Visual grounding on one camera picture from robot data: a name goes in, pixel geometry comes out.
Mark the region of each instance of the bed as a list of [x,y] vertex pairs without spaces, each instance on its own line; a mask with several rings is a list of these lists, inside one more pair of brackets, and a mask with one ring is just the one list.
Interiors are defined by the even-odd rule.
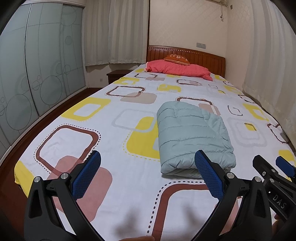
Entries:
[[[239,178],[259,175],[252,167],[255,155],[273,166],[279,155],[295,165],[276,120],[222,77],[225,59],[182,50],[149,46],[147,60],[161,59],[166,51],[189,54],[191,63],[202,59],[201,65],[208,65],[212,82],[144,72],[140,65],[64,112],[31,142],[15,167],[16,183],[25,194],[35,176],[56,178],[97,150],[101,167],[77,203],[105,240],[142,235],[191,240],[218,200],[203,180],[161,174],[156,112],[166,101],[187,102],[222,117],[236,156],[232,171]],[[73,232],[54,201],[65,228]]]

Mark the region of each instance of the sliding door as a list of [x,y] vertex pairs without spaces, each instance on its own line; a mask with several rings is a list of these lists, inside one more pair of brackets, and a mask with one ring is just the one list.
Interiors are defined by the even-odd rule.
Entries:
[[85,86],[82,10],[22,5],[0,35],[0,157],[34,121]]

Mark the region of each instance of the nightstand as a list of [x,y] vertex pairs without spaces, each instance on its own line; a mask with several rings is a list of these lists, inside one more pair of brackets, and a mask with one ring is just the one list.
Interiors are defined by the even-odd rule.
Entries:
[[107,74],[109,84],[132,72],[132,69],[118,69]]

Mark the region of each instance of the striped curtain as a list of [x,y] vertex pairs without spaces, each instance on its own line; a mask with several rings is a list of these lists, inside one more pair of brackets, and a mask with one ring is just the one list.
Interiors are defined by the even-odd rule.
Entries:
[[149,0],[87,0],[86,66],[145,63],[148,12]]
[[296,147],[296,35],[273,2],[251,2],[254,34],[243,89],[279,122]]

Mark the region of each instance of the folded quilt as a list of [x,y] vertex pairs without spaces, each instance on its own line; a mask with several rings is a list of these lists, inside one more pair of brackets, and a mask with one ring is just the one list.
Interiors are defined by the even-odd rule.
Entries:
[[157,112],[161,173],[201,178],[194,155],[203,150],[225,171],[236,165],[222,118],[180,101],[165,102]]

